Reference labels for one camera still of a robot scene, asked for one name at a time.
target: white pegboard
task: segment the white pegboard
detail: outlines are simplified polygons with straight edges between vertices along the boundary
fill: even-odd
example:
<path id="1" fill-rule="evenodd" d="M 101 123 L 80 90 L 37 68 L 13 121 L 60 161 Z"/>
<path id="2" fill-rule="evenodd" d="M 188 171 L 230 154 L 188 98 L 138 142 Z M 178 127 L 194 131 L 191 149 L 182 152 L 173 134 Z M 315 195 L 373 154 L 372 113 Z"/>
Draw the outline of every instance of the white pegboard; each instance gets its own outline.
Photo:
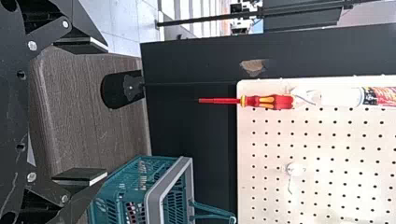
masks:
<path id="1" fill-rule="evenodd" d="M 396 86 L 396 76 L 244 80 L 237 94 L 297 86 Z M 396 223 L 396 110 L 238 106 L 237 127 L 240 223 Z M 306 170 L 290 180 L 293 162 Z"/>

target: bolt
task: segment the bolt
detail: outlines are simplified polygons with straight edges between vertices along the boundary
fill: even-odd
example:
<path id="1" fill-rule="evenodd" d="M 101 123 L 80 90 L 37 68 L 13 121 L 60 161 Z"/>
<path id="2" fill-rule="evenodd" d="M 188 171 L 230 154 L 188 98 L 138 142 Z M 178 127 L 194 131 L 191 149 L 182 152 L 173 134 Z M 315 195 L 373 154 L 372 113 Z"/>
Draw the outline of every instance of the bolt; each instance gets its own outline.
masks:
<path id="1" fill-rule="evenodd" d="M 67 197 L 67 195 L 64 195 L 62 197 L 62 203 L 67 203 L 67 201 L 69 201 L 69 197 Z"/>
<path id="2" fill-rule="evenodd" d="M 67 22 L 67 21 L 63 21 L 62 22 L 62 25 L 64 26 L 64 28 L 69 28 L 69 22 Z"/>
<path id="3" fill-rule="evenodd" d="M 27 182 L 32 183 L 37 178 L 37 174 L 32 172 L 27 176 Z"/>
<path id="4" fill-rule="evenodd" d="M 29 41 L 27 43 L 27 46 L 29 47 L 29 50 L 31 50 L 31 51 L 37 50 L 37 43 L 35 41 Z"/>

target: gray basket handle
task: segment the gray basket handle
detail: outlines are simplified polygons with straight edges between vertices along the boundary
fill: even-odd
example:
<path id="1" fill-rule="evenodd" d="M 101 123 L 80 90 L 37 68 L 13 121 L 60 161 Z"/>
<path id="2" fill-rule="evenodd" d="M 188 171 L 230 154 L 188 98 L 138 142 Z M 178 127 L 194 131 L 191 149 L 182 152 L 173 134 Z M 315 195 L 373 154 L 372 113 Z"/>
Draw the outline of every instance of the gray basket handle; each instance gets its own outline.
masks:
<path id="1" fill-rule="evenodd" d="M 217 207 L 212 207 L 212 206 L 209 206 L 209 205 L 206 205 L 203 203 L 189 201 L 189 204 L 190 204 L 190 206 L 192 206 L 196 209 L 211 213 L 211 214 L 207 214 L 207 215 L 191 216 L 190 221 L 194 221 L 195 219 L 214 218 L 214 219 L 229 220 L 229 222 L 228 222 L 229 224 L 236 224 L 236 216 L 234 213 L 227 212 L 225 210 L 219 209 Z"/>

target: black metal bracket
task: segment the black metal bracket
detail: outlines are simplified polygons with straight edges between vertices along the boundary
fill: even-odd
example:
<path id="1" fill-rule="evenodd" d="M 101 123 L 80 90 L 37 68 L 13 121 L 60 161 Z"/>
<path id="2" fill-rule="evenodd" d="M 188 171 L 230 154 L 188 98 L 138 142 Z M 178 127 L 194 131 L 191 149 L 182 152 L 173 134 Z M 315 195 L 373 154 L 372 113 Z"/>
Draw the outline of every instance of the black metal bracket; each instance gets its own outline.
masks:
<path id="1" fill-rule="evenodd" d="M 106 179 L 105 170 L 79 169 L 55 183 L 29 141 L 28 63 L 75 28 L 97 35 L 84 13 L 78 0 L 0 1 L 0 224 L 75 223 Z"/>
<path id="2" fill-rule="evenodd" d="M 21 6 L 26 34 L 65 17 L 67 22 L 62 23 L 68 32 L 55 39 L 54 46 L 76 54 L 108 52 L 107 42 L 78 0 L 17 1 Z"/>

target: black bar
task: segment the black bar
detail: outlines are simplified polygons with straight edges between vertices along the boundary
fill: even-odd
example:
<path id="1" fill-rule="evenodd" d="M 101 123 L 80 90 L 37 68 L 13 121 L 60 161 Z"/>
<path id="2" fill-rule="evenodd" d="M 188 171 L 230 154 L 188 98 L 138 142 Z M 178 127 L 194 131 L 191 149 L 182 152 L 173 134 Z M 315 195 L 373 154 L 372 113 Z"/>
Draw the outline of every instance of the black bar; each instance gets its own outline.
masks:
<path id="1" fill-rule="evenodd" d="M 218 15 L 212 17 L 193 18 L 193 19 L 180 20 L 180 21 L 157 22 L 157 26 L 158 27 L 173 26 L 173 25 L 181 25 L 185 23 L 203 22 L 203 21 L 224 21 L 224 20 L 238 19 L 238 18 L 251 17 L 251 16 L 260 16 L 261 14 L 262 13 L 260 11 L 240 12 L 240 13 L 225 14 L 225 15 Z"/>
<path id="2" fill-rule="evenodd" d="M 186 23 L 195 23 L 195 22 L 203 22 L 203 21 L 223 21 L 223 20 L 238 19 L 238 18 L 251 17 L 251 16 L 257 16 L 257 17 L 278 16 L 278 15 L 285 15 L 290 13 L 301 13 L 301 12 L 316 11 L 316 10 L 323 10 L 330 8 L 346 7 L 361 3 L 377 2 L 377 1 L 382 1 L 382 0 L 343 0 L 343 1 L 335 1 L 335 2 L 334 1 L 324 2 L 324 3 L 319 2 L 314 4 L 311 3 L 305 5 L 290 5 L 286 7 L 274 7 L 274 8 L 262 8 L 262 9 L 258 7 L 258 10 L 253 12 L 240 12 L 240 13 L 225 14 L 225 15 L 218 15 L 212 17 L 193 18 L 188 20 L 157 22 L 157 27 L 181 25 Z"/>

